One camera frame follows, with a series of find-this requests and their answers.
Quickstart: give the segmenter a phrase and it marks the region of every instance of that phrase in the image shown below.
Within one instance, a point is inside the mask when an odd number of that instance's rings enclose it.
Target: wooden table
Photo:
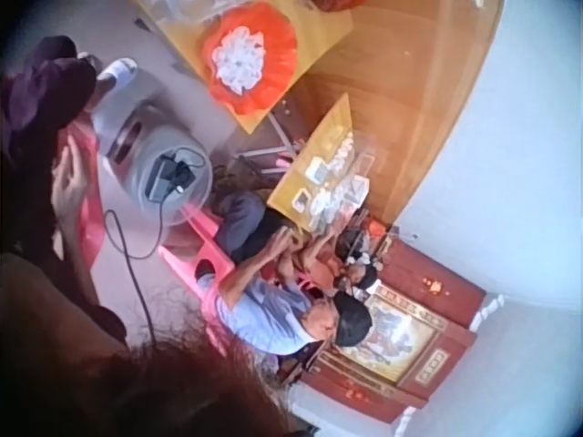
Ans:
[[[267,201],[268,205],[280,211],[288,219],[293,220],[300,228],[314,232],[320,223],[314,222],[310,207],[320,189],[325,187],[328,191],[334,191],[339,183],[354,171],[355,174],[362,175],[362,173],[353,165],[356,149],[346,159],[341,174],[336,175],[332,171],[328,171],[321,183],[315,183],[306,175],[306,172],[317,158],[321,158],[325,163],[330,163],[347,134],[352,131],[350,102],[348,95],[344,94],[314,130],[305,148],[293,161],[290,169],[271,193]],[[306,200],[306,208],[303,211],[294,207],[294,203],[300,197]]]
[[[205,82],[209,70],[200,56],[200,50],[208,27],[203,24],[179,22],[156,23],[148,0],[134,0],[148,16],[150,23],[165,37],[178,52],[182,60]],[[353,18],[350,11],[324,13],[316,8],[309,9],[297,0],[265,0],[286,15],[295,29],[298,39],[298,66],[287,90],[328,50],[353,31]],[[229,109],[245,131],[250,134],[271,111],[271,107],[247,116],[239,116]]]

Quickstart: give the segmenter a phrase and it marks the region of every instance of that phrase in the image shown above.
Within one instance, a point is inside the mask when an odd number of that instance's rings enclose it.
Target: black cap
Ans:
[[[368,308],[358,299],[342,291],[333,297],[338,310],[338,328],[336,330],[336,346],[349,348],[360,343],[373,326],[373,318]]]

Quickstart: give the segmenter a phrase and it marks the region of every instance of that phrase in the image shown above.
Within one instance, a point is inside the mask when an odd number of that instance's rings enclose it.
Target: white paper flower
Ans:
[[[263,33],[251,35],[248,27],[229,32],[212,51],[216,76],[233,93],[242,96],[261,80],[265,61]]]

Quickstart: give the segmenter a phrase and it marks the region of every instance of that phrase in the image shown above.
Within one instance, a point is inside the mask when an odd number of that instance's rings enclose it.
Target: chair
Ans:
[[[222,326],[217,314],[217,284],[234,269],[234,264],[214,241],[220,218],[192,206],[185,207],[183,212],[192,229],[202,239],[202,247],[186,262],[177,258],[164,246],[160,246],[159,255],[200,299],[200,310],[207,325],[207,335],[217,350],[224,355],[230,343],[230,334]],[[196,268],[204,259],[210,261],[215,269],[215,280],[209,290],[203,290],[195,278]]]

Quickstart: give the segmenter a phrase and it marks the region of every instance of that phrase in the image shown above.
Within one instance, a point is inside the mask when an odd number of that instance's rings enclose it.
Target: table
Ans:
[[[309,9],[296,0],[265,0],[286,15],[293,25],[298,39],[298,66],[287,90],[328,50],[353,31],[350,11],[324,13],[316,8]],[[156,22],[148,0],[134,0],[146,14],[148,20],[175,49],[190,69],[205,82],[209,71],[200,56],[200,49],[208,26],[202,23]],[[271,107],[247,116],[239,116],[231,111],[240,126],[248,133],[270,114]]]
[[[353,121],[349,98],[344,94],[314,130],[305,148],[271,193],[268,205],[311,233],[318,233],[323,222],[330,222],[331,217],[338,214],[346,216],[348,221],[360,205],[345,200],[332,202],[334,210],[312,214],[312,203],[323,189],[333,193],[341,184],[351,183],[355,177],[368,181],[365,176],[374,156],[359,149],[356,143],[341,171],[329,169],[348,135],[353,135]]]

